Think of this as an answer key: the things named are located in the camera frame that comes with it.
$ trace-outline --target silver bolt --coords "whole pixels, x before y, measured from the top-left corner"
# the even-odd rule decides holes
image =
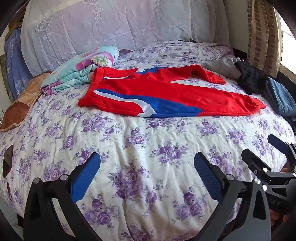
[[[255,182],[256,184],[260,184],[260,183],[261,183],[260,179],[258,179],[258,178],[255,178],[255,179],[254,179],[254,182]]]
[[[33,180],[33,183],[35,183],[35,184],[37,184],[37,183],[39,183],[40,182],[40,178],[34,178],[34,180]]]
[[[234,180],[234,176],[232,176],[231,174],[227,174],[227,175],[226,175],[226,179],[227,179],[228,181],[233,181],[233,180]]]
[[[63,174],[59,178],[60,178],[61,181],[65,181],[65,180],[68,179],[68,175],[67,174]]]

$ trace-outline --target human hand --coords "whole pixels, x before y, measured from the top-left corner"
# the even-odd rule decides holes
[[[281,172],[290,172],[288,168],[283,168],[281,170]],[[269,213],[270,213],[270,221],[271,221],[271,226],[274,225],[275,221],[279,219],[279,213],[273,211],[273,210],[269,210]],[[283,222],[285,223],[289,218],[289,214],[288,215],[285,215],[283,217]]]

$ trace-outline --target blue cloth with white print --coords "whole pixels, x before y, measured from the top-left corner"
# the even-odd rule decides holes
[[[15,29],[4,45],[7,54],[7,81],[11,93],[15,99],[20,95],[20,93],[25,89],[26,85],[32,79],[32,74],[30,73],[24,61],[24,57],[22,56],[20,31],[21,28]]]
[[[272,107],[278,114],[287,117],[296,117],[295,101],[285,86],[272,78],[268,78],[268,90],[277,105],[276,107]]]

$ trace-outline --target finger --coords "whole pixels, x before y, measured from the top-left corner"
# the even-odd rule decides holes
[[[269,210],[269,214],[270,214],[270,218],[273,220],[278,220],[279,219],[279,213],[273,211],[273,210]]]
[[[290,171],[289,171],[288,168],[285,168],[285,167],[284,167],[284,168],[281,170],[281,172],[290,172]]]
[[[285,215],[285,216],[283,217],[283,222],[285,223],[285,222],[288,220],[288,218],[289,218],[289,214],[288,214],[288,215]]]

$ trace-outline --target beige curtain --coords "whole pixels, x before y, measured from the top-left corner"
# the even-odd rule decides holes
[[[248,18],[247,60],[276,78],[282,52],[279,15],[266,0],[248,0]]]

